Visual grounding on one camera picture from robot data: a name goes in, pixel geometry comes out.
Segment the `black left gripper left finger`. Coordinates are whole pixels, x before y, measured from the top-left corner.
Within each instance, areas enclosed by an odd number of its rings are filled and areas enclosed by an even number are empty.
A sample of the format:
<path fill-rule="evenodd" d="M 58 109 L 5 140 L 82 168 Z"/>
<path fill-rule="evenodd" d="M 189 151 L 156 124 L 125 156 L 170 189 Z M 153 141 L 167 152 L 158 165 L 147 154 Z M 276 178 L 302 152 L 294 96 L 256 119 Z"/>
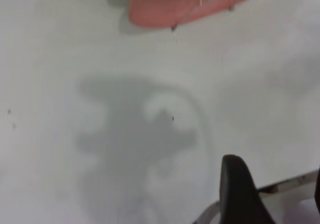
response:
<path fill-rule="evenodd" d="M 274 223 L 244 160 L 225 155 L 221 163 L 220 223 Z"/>

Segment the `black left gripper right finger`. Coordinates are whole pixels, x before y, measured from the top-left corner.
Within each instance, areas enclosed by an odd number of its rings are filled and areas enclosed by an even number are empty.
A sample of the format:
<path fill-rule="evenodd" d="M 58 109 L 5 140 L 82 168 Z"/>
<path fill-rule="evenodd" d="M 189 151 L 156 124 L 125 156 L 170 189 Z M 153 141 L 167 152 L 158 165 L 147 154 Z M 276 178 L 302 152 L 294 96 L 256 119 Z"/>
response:
<path fill-rule="evenodd" d="M 316 188 L 315 188 L 315 192 L 314 192 L 314 200 L 316 203 L 316 207 L 318 209 L 318 212 L 320 213 L 320 170 L 317 173 L 317 179 L 316 179 Z"/>

